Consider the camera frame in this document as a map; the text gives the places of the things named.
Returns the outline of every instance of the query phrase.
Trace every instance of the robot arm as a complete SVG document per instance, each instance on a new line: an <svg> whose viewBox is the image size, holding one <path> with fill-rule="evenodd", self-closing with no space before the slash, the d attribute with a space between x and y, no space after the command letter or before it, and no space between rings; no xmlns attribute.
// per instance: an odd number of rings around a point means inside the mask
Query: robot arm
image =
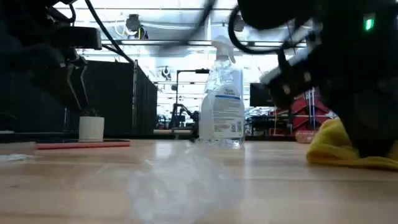
<svg viewBox="0 0 398 224"><path fill-rule="evenodd" d="M291 19L295 19L297 30L312 18L314 31L307 40L307 51L286 61L284 50L294 46L286 40L274 51L279 67L261 78L274 103L289 108L293 97L319 87L323 103L340 117L360 156L386 156L398 139L395 0L279 1L273 4L284 7L270 8L280 8L281 13L271 13L277 14L275 19L261 20L256 17L260 11L254 1L238 3L243 20L259 30L281 26ZM233 43L249 54L271 53L244 48L232 32L229 34Z"/></svg>
<svg viewBox="0 0 398 224"><path fill-rule="evenodd" d="M76 19L72 6L75 0L62 1L71 5L72 18L53 8L58 2L0 0L1 18L7 26L1 35L21 43L19 50L0 57L10 72L32 73L34 85L70 110L80 112L88 106L83 83L86 62L75 49L101 49L101 35L95 28L71 26Z"/></svg>

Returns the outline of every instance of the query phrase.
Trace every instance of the bottle label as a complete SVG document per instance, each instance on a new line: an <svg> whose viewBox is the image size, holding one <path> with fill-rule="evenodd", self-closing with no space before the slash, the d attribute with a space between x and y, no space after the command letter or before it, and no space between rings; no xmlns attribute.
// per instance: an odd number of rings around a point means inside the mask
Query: bottle label
<svg viewBox="0 0 398 224"><path fill-rule="evenodd" d="M214 131L216 138L243 137L243 109L239 93L224 88L215 95L213 105Z"/></svg>

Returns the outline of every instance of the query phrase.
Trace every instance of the cable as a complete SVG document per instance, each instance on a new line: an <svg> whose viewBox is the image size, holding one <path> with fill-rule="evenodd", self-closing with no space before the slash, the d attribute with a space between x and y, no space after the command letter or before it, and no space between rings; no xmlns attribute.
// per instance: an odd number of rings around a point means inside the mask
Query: cable
<svg viewBox="0 0 398 224"><path fill-rule="evenodd" d="M66 22L66 23L72 23L72 24L74 24L75 23L75 21L76 21L76 10L75 10L75 8L73 7L73 4L70 4L69 5L69 8L70 8L70 11L71 11L71 13L72 13L72 16L71 16L71 18L67 18L67 17L65 17L64 15L62 15L60 12L58 12L55 8L53 8L53 7L49 7L49 9L48 9L48 14L51 16L51 17L53 17L54 19L56 19L56 20L59 20L59 21L62 21L62 22Z"/></svg>
<svg viewBox="0 0 398 224"><path fill-rule="evenodd" d="M293 42L293 36L292 36L291 31L290 31L289 23L287 23L286 26L287 26L287 31L289 32L290 43L292 43ZM296 54L296 48L295 47L293 48L293 51L294 51L294 54Z"/></svg>
<svg viewBox="0 0 398 224"><path fill-rule="evenodd" d="M110 47L110 46L104 45L104 44L102 45L102 47L105 48L105 49L107 49L107 50L110 50L110 51L112 51L112 52L114 52L114 53L119 54L119 52L118 52L114 47Z"/></svg>
<svg viewBox="0 0 398 224"><path fill-rule="evenodd" d="M239 50L242 50L244 53L247 54L253 54L253 55L260 55L260 54L275 54L275 53L279 53L280 51L283 52L283 50L286 49L291 49L296 47L299 43L301 43L302 40L299 40L296 43L290 43L288 41L289 36L284 40L282 46L280 46L279 48L274 48L274 49L270 49L270 50L254 50L254 49L250 49L248 47L246 47L245 45L243 45L242 43L240 43L240 41L238 40L238 38L236 37L235 31L234 31L234 23L236 20L236 17L238 16L238 12L239 12L239 5L235 6L235 8L232 10L231 14L229 15L229 21L228 21L228 35L229 38L231 39L232 44L238 48ZM303 20L298 19L297 22L295 23L294 26L294 30L293 30L293 34L297 31L297 29L303 24Z"/></svg>
<svg viewBox="0 0 398 224"><path fill-rule="evenodd" d="M125 33L125 31L126 31L126 23L124 23L124 25L123 25L123 33L120 33L119 31L118 31L118 20L115 20L114 21L114 31L119 35L119 36L124 36L124 33Z"/></svg>
<svg viewBox="0 0 398 224"><path fill-rule="evenodd" d="M188 45L189 40L195 36L199 31L200 28L205 25L207 18L210 15L211 10L213 10L214 5L216 4L216 0L207 0L205 6L203 7L203 13L199 19L198 24L193 28L192 32L186 35L185 37L181 38L180 41L177 43L165 44L162 46L162 49L167 49L171 47L181 46L181 45Z"/></svg>
<svg viewBox="0 0 398 224"><path fill-rule="evenodd" d="M294 28L293 28L293 34L296 33L298 31L298 29L305 24L305 21L307 21L309 19L309 17L298 17L294 20ZM288 68L290 68L290 63L288 63L288 61L286 60L286 55L285 55L285 49L295 49L297 44L301 43L303 40L305 40L308 35L302 37L299 41L297 41L296 43L292 44L289 42L289 36L290 39L292 39L292 34L290 33L290 29L289 29L289 34L282 46L280 47L280 49L277 51L277 57L278 57L278 64L279 64L279 68L281 71L286 70Z"/></svg>
<svg viewBox="0 0 398 224"><path fill-rule="evenodd" d="M86 4L87 4L87 8L88 10L91 12L91 14L93 15L95 21L98 23L99 27L101 28L101 30L104 32L105 36L108 38L108 40L112 43L112 45L114 46L115 50L114 52L117 53L118 55L124 57L129 63L134 63L134 61L127 56L123 50L120 48L119 44L113 39L112 35L109 33L109 31L106 29L106 27L104 26L104 24L102 23L100 17L98 17L92 3L90 0L85 0Z"/></svg>

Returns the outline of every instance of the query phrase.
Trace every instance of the red object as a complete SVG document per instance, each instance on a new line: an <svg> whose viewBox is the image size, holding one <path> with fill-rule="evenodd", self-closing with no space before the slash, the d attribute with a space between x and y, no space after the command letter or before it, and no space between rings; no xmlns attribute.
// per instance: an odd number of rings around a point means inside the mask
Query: red object
<svg viewBox="0 0 398 224"><path fill-rule="evenodd" d="M94 148L94 147L129 147L130 141L114 141L114 142L65 142L65 143L37 143L37 150L51 149L78 149L78 148Z"/></svg>
<svg viewBox="0 0 398 224"><path fill-rule="evenodd" d="M320 127L320 125L325 122L328 117L325 115L330 112L330 110L322 104L319 100L319 96L315 93L315 122L316 122L316 129ZM296 96L294 98L294 102L291 106L292 116L293 116L293 134L299 131L309 131L309 133L313 132L313 127L310 127L310 119L308 117L308 102L304 98L304 94ZM276 111L272 111L270 114L275 116L275 112L278 116L282 114L288 113L288 110L281 110L276 109ZM270 129L269 134L273 135L274 130ZM278 129L276 130L275 134L281 134Z"/></svg>

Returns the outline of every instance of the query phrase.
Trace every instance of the black partition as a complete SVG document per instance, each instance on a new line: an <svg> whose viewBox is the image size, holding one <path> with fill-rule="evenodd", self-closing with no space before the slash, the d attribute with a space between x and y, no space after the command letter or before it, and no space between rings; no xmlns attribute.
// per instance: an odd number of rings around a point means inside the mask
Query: black partition
<svg viewBox="0 0 398 224"><path fill-rule="evenodd" d="M3 117L0 122L12 123L12 130L17 132L62 132L65 107L33 86L29 74L4 74L6 75L9 76L2 79L6 83L1 85L3 93L0 113L6 114L8 118Z"/></svg>
<svg viewBox="0 0 398 224"><path fill-rule="evenodd" d="M261 83L250 83L250 106L275 106L268 87Z"/></svg>
<svg viewBox="0 0 398 224"><path fill-rule="evenodd" d="M84 81L90 106L105 118L105 135L148 134L153 131L157 88L137 62L131 65L88 61ZM151 116L154 117L153 122L150 122ZM67 123L69 131L78 131L79 115L68 113Z"/></svg>
<svg viewBox="0 0 398 224"><path fill-rule="evenodd" d="M105 135L152 134L156 126L157 87L138 62L132 65L88 61L83 79L90 106L105 117ZM30 76L5 73L0 81L0 115L9 114L17 119L12 121L15 131L78 131L80 114L67 111L33 86Z"/></svg>

